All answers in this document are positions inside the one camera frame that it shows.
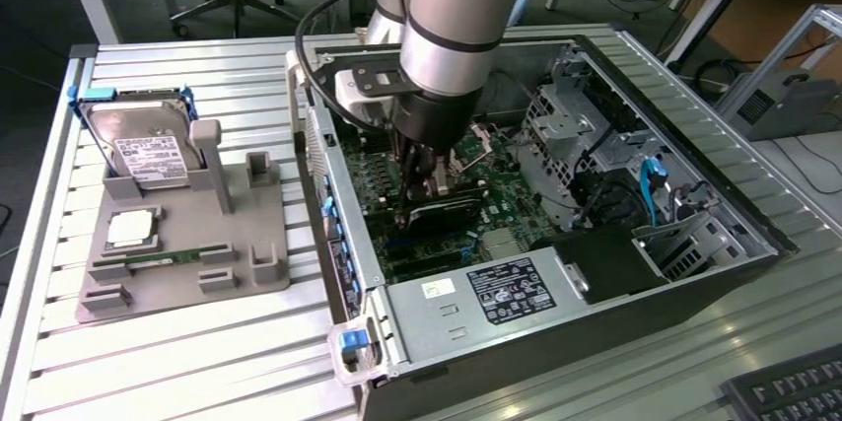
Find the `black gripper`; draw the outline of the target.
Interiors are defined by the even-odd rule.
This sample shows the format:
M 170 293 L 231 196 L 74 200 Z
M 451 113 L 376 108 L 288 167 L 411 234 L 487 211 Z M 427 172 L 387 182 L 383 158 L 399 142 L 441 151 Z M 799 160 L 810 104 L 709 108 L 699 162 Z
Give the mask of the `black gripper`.
M 481 90 L 459 96 L 421 91 L 398 96 L 392 123 L 413 142 L 437 154 L 447 152 L 462 139 L 481 99 Z

